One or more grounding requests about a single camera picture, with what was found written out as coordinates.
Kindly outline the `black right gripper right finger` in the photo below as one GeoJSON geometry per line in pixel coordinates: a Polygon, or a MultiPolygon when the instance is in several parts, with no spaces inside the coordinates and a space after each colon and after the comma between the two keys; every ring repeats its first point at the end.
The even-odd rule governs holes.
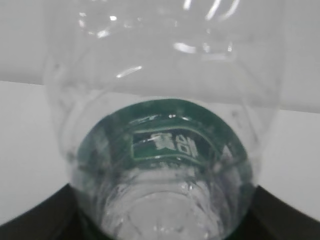
{"type": "Polygon", "coordinates": [[[319,240],[320,222],[259,186],[244,222],[244,233],[245,240],[319,240]]]}

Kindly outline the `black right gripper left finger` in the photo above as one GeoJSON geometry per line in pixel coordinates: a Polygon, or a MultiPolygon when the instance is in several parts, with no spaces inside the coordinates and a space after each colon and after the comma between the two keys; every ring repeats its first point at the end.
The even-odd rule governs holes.
{"type": "Polygon", "coordinates": [[[77,203],[70,185],[0,226],[2,240],[83,240],[77,203]]]}

